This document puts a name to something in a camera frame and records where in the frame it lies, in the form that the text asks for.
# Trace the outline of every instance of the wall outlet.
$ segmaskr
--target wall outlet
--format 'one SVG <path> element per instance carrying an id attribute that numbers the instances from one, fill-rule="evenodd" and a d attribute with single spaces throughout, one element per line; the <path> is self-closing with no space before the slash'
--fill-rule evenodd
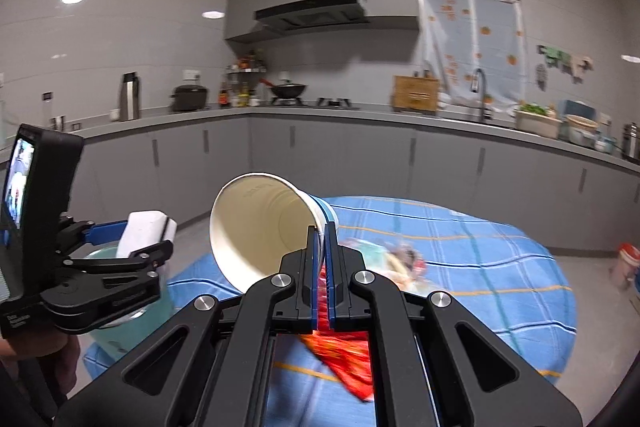
<path id="1" fill-rule="evenodd" d="M 200 80 L 200 70 L 182 70 L 183 80 Z"/>

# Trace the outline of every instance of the gray tile floor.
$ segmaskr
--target gray tile floor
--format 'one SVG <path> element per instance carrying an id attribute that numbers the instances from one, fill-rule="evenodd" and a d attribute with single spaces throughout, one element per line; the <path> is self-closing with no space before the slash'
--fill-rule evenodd
<path id="1" fill-rule="evenodd" d="M 170 274 L 179 273 L 202 254 L 210 252 L 209 221 L 203 219 L 178 231 Z M 576 404 L 585 425 L 606 404 L 640 350 L 640 316 L 609 283 L 612 259 L 559 257 L 558 263 L 574 290 L 578 306 L 578 333 L 569 364 L 558 389 Z M 83 335 L 86 349 L 92 340 Z M 73 393 L 90 381 L 78 367 Z"/>

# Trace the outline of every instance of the black range hood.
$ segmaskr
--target black range hood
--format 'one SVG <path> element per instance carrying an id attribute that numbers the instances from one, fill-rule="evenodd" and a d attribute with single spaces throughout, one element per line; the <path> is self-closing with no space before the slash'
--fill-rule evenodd
<path id="1" fill-rule="evenodd" d="M 258 10 L 254 17 L 282 32 L 369 22 L 358 0 L 302 0 Z"/>

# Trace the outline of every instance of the window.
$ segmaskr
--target window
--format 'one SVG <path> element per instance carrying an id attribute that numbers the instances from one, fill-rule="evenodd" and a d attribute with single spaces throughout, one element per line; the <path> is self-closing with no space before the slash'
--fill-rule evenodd
<path id="1" fill-rule="evenodd" d="M 451 103 L 478 107 L 474 71 L 486 75 L 485 102 L 508 110 L 524 99 L 525 38 L 519 0 L 422 0 L 425 58 Z"/>

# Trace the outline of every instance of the black faucet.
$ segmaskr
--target black faucet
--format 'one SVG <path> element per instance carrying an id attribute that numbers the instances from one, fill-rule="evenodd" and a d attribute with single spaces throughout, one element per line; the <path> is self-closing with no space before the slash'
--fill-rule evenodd
<path id="1" fill-rule="evenodd" d="M 480 114 L 478 115 L 478 122 L 484 123 L 485 120 L 491 119 L 491 113 L 486 110 L 486 104 L 484 103 L 486 97 L 486 75 L 482 68 L 476 68 L 473 79 L 471 80 L 471 92 L 478 91 L 480 91 Z"/>

